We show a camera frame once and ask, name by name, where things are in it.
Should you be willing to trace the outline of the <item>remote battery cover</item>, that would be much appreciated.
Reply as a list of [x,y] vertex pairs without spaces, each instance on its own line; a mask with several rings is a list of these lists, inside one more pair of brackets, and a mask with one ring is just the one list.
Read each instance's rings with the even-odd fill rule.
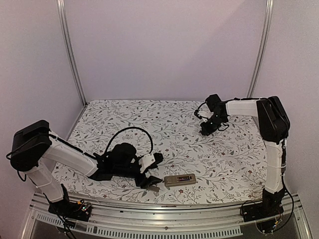
[[149,186],[149,187],[147,187],[146,189],[147,189],[147,190],[150,190],[150,191],[153,191],[153,192],[157,192],[157,193],[160,191],[160,188],[157,187],[157,186],[154,186],[154,185]]

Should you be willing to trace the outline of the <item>white remote control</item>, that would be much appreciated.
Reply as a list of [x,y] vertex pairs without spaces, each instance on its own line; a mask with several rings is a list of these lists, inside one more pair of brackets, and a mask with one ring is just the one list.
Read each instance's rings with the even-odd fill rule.
[[194,174],[173,175],[164,177],[164,185],[166,187],[192,185],[195,183],[196,177]]

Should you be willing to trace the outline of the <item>dark battery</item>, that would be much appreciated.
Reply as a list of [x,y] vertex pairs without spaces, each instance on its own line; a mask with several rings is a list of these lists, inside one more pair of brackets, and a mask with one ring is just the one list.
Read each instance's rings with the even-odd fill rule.
[[190,181],[190,177],[189,176],[180,176],[178,177],[179,181]]

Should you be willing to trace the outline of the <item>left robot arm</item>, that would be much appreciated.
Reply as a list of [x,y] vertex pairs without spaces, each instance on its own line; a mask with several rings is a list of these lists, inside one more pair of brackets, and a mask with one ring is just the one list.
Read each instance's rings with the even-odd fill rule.
[[37,121],[16,132],[11,152],[6,155],[11,166],[25,174],[47,197],[63,216],[74,212],[74,205],[68,201],[68,194],[42,163],[43,159],[66,165],[94,181],[109,181],[112,177],[133,178],[137,187],[146,189],[162,180],[147,176],[163,161],[161,153],[150,151],[143,156],[129,143],[116,144],[106,148],[103,154],[89,154],[61,139],[49,128],[49,122]]

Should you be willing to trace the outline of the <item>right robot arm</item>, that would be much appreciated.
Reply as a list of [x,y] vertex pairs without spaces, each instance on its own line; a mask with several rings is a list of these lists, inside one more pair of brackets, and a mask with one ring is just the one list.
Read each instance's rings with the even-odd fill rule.
[[267,177],[262,192],[262,202],[249,209],[262,217],[280,212],[281,200],[286,187],[286,141],[290,121],[277,96],[269,98],[234,98],[222,101],[217,94],[210,95],[204,102],[212,116],[204,118],[200,133],[208,136],[228,122],[229,116],[250,116],[258,120],[259,132],[267,152]]

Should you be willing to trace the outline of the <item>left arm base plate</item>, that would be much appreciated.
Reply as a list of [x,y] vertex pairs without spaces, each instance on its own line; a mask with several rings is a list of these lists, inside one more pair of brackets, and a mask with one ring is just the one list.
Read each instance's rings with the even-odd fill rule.
[[48,211],[60,217],[88,222],[92,207],[90,203],[85,203],[82,200],[75,203],[63,199],[55,203],[50,202]]

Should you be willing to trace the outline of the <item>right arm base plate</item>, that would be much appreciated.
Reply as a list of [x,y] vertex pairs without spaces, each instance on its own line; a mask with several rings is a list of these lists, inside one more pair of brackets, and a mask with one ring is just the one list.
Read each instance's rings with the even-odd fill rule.
[[247,201],[240,207],[240,215],[244,222],[260,220],[268,217],[280,215],[284,212],[282,205],[276,206],[273,209],[266,210],[262,207],[262,203],[254,203]]

